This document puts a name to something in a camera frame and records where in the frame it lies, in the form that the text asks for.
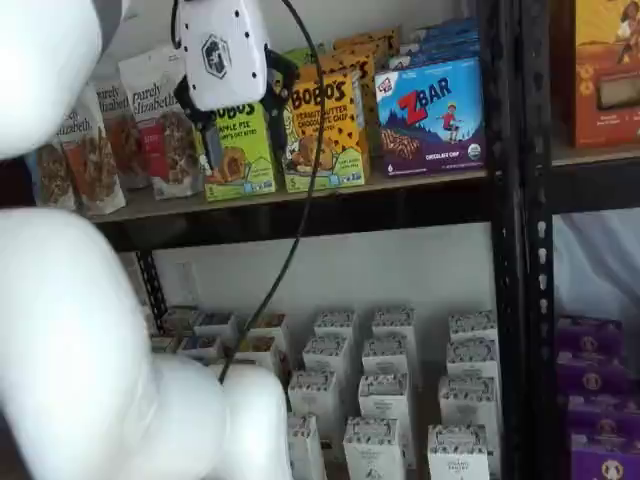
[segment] orange box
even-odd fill
[[[550,3],[554,105],[573,143],[640,141],[640,6],[633,0]]]

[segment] child illustration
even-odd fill
[[[629,53],[638,51],[638,13],[640,5],[632,0],[622,11],[620,16],[620,27],[616,32],[616,42],[624,42],[624,46],[618,56],[618,63],[622,63]]]
[[[449,103],[447,107],[447,113],[442,114],[439,117],[442,119],[442,128],[449,132],[449,142],[454,143],[458,141],[458,131],[460,130],[460,126],[456,125],[455,122],[460,123],[462,120],[456,119],[456,104],[455,102]]]

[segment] robot logo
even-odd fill
[[[229,67],[231,67],[229,44],[226,40],[216,35],[209,35],[202,44],[202,59],[204,60],[205,70],[222,80]]]

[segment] blue snack box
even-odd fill
[[[389,175],[482,168],[482,82],[477,58],[376,74]]]

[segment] black cable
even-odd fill
[[[316,184],[316,175],[318,174],[318,166],[320,165],[320,153],[322,151],[322,135],[324,134],[324,120],[325,120],[324,119],[325,95],[324,95],[324,80],[322,77],[322,67],[320,65],[320,59],[318,57],[318,52],[316,51],[316,46],[313,44],[313,40],[311,40],[311,35],[309,35],[307,28],[305,27],[302,19],[298,15],[298,12],[293,7],[293,5],[291,5],[291,2],[289,0],[282,0],[282,3],[284,4],[285,7],[287,7],[287,9],[289,10],[289,13],[291,13],[291,16],[293,17],[295,22],[298,24],[298,28],[300,28],[302,35],[304,35],[304,39],[306,40],[307,45],[309,46],[309,50],[311,50],[311,54],[313,55],[313,58],[316,64],[318,84],[320,85],[320,125],[318,126],[318,144],[316,145],[316,155],[315,155],[315,158],[313,159],[313,170],[311,171],[311,177],[309,179],[309,188],[307,190],[307,196],[304,202],[304,210],[302,211],[302,218],[300,219],[300,224],[298,225],[298,232],[296,233],[296,237],[293,240],[293,244],[291,245],[289,254],[285,259],[284,264],[282,265],[282,268],[278,273],[278,276],[273,282],[273,285],[271,285],[271,288],[269,289],[264,299],[260,303],[260,306],[258,306],[258,308],[253,313],[253,315],[251,315],[251,318],[245,325],[244,330],[241,332],[238,338],[238,341],[236,342],[236,345],[231,351],[231,354],[227,357],[227,360],[225,361],[224,366],[222,367],[222,371],[220,372],[220,377],[218,378],[220,383],[224,382],[224,379],[227,376],[227,372],[229,371],[229,367],[231,367],[231,363],[233,362],[233,359],[236,356],[236,353],[238,353],[238,349],[240,348],[240,345],[246,338],[247,333],[249,332],[249,330],[251,330],[251,327],[253,327],[253,325],[255,325],[255,323],[258,321],[258,319],[264,312],[265,308],[267,308],[267,305],[269,305],[271,298],[273,298],[273,295],[276,293],[276,290],[278,290],[278,287],[280,286],[280,282],[282,282],[282,279],[287,273],[287,270],[289,270],[289,266],[291,265],[293,256],[295,255],[296,250],[298,249],[300,238],[304,234],[304,229],[307,224],[307,217],[309,216],[309,209],[311,208],[311,198],[313,196],[313,189]]]
[[[176,17],[178,16],[178,0],[173,0],[173,5],[171,6],[171,43],[173,44],[173,48],[178,50],[182,47],[182,40],[177,38],[176,36]]]

